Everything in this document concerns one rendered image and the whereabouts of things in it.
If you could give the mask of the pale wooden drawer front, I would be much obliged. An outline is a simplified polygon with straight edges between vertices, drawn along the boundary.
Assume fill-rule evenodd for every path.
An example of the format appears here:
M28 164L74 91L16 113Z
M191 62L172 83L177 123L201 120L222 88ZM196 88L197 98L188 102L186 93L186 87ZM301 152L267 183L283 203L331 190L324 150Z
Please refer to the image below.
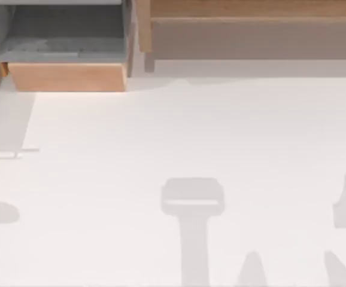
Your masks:
M19 91L126 90L128 66L123 63L9 63Z

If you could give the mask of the wooden open shelf unit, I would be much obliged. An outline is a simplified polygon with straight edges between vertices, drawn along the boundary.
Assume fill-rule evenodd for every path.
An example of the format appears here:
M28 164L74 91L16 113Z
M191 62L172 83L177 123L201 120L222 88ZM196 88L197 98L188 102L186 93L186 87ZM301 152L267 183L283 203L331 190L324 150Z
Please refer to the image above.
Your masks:
M156 60L346 60L346 0L134 0Z

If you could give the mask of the pulled-out grey drawer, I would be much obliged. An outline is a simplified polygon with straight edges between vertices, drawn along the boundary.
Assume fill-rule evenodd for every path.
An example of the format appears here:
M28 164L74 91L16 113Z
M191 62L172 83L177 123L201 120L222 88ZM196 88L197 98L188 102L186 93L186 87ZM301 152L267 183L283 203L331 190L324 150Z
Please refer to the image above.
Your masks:
M127 61L133 0L0 0L0 65Z

